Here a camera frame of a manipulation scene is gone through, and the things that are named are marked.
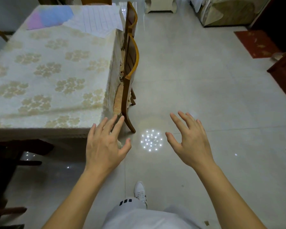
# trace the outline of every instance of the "person's right arm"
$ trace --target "person's right arm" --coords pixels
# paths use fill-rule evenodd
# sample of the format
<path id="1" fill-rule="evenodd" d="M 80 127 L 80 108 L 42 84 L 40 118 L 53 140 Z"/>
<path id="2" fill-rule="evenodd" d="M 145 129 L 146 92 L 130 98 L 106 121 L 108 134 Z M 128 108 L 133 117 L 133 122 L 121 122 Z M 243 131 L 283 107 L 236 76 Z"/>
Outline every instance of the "person's right arm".
<path id="1" fill-rule="evenodd" d="M 173 113 L 172 120 L 181 132 L 182 142 L 167 132 L 167 141 L 176 154 L 191 166 L 202 181 L 215 208 L 223 229 L 265 229 L 266 227 L 234 189 L 222 170 L 214 162 L 210 143 L 201 122 L 189 113 L 178 114 L 186 125 Z"/>

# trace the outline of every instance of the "person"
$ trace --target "person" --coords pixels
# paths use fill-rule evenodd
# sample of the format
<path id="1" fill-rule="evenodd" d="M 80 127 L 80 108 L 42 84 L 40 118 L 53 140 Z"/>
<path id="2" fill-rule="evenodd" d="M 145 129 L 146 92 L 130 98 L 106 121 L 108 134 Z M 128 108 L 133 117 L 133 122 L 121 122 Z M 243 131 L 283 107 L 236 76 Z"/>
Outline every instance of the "person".
<path id="1" fill-rule="evenodd" d="M 178 114 L 186 124 L 173 113 L 170 116 L 182 135 L 182 142 L 178 143 L 173 134 L 166 132 L 168 143 L 180 159 L 194 169 L 202 181 L 211 198 L 221 228 L 266 228 L 216 165 L 201 122 L 195 120 L 189 113 L 184 114 L 179 111 Z M 43 229 L 83 227 L 92 203 L 106 177 L 131 149 L 129 138 L 125 145 L 118 149 L 117 139 L 124 117 L 122 116 L 113 127 L 116 119 L 115 115 L 110 120 L 104 118 L 98 126 L 93 124 L 87 138 L 84 172 L 70 195 L 53 213 Z M 163 212 L 147 210 L 142 182 L 137 182 L 134 195 L 135 198 L 123 200 L 107 214 L 103 229 L 203 228 L 184 209 L 169 207 Z"/>

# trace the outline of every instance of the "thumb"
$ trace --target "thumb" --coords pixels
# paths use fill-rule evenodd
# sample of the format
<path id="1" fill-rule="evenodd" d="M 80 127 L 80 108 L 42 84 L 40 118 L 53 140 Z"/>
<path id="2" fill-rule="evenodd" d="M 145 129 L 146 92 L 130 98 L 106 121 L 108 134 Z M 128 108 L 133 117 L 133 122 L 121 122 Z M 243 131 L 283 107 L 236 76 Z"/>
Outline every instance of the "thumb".
<path id="1" fill-rule="evenodd" d="M 170 146 L 173 148 L 175 152 L 177 152 L 180 144 L 176 141 L 175 137 L 170 132 L 166 132 L 165 135 L 167 137 L 167 141 L 170 144 Z"/>
<path id="2" fill-rule="evenodd" d="M 122 147 L 122 149 L 119 150 L 119 154 L 123 157 L 126 157 L 130 149 L 131 149 L 131 141 L 130 138 L 128 138 L 125 142 L 125 145 Z"/>

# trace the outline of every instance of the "pink and blue towel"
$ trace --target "pink and blue towel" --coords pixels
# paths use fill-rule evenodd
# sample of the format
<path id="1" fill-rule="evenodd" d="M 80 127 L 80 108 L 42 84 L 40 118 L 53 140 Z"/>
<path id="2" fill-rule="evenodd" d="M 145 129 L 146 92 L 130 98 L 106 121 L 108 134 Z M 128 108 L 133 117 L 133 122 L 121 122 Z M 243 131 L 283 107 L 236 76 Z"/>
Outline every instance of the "pink and blue towel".
<path id="1" fill-rule="evenodd" d="M 55 5 L 36 9 L 27 19 L 27 30 L 59 26 L 74 16 L 68 5 Z"/>

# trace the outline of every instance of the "person's left arm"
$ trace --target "person's left arm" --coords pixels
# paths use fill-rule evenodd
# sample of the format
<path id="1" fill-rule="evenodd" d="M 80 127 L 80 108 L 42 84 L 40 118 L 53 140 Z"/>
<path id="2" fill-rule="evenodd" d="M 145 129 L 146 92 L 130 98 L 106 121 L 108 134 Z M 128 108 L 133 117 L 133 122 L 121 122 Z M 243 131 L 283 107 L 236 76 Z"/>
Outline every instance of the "person's left arm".
<path id="1" fill-rule="evenodd" d="M 83 174 L 70 195 L 52 214 L 42 229 L 81 229 L 92 203 L 106 177 L 121 163 L 131 149 L 130 139 L 122 149 L 118 149 L 117 139 L 124 122 L 122 116 L 110 131 L 117 119 L 103 121 L 96 127 L 93 124 L 87 138 L 86 166 Z"/>

